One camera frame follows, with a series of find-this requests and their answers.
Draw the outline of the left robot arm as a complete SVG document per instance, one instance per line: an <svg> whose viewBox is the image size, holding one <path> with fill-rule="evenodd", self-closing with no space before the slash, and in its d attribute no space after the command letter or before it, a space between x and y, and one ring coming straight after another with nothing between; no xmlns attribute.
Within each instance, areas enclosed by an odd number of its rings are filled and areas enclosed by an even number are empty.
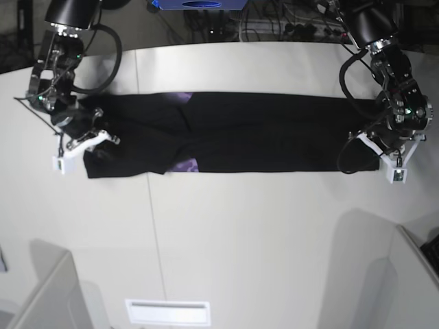
<svg viewBox="0 0 439 329"><path fill-rule="evenodd" d="M426 141L434 112L399 46L399 29L389 9L383 1L323 1L318 9L341 25L358 50L342 65L339 83L354 110L370 122L343 148L361 141L378 159L405 167L417 145ZM347 70L364 56L370 56L372 77L381 87L376 110L361 106L346 83Z"/></svg>

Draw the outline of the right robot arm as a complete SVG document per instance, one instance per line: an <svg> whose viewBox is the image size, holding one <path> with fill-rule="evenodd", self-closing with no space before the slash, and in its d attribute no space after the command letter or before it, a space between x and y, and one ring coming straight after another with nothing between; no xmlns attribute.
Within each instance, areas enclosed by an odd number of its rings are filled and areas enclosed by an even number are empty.
<svg viewBox="0 0 439 329"><path fill-rule="evenodd" d="M44 34L40 53L32 69L29 87L17 101L26 108L49 116L49 127L58 135L71 138L70 151L92 148L104 141L119 144L117 136L99 130L95 122L102 117L100 108L87 110L77 99L78 94L96 95L115 79L122 59L122 44L117 32L100 23L101 1L52 1L45 20L51 28ZM102 31L115 42L116 58L113 70L97 87L75 86L75 70L86 55L82 32Z"/></svg>

